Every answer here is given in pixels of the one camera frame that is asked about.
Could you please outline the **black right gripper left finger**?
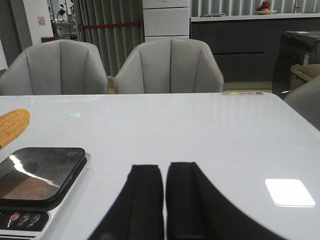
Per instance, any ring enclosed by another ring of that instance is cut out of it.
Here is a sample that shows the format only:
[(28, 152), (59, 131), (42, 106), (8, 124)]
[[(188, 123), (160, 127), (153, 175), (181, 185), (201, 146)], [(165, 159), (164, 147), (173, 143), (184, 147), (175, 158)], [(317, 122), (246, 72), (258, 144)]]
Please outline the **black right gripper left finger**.
[(157, 165), (133, 165), (90, 240), (163, 240), (164, 189)]

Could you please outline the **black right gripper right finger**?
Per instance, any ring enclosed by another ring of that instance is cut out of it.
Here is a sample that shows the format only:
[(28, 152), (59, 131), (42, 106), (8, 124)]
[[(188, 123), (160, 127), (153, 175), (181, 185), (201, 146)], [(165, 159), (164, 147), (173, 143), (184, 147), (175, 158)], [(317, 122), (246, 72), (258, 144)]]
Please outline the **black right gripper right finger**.
[(210, 182), (195, 162), (172, 162), (166, 178), (167, 239), (280, 240)]

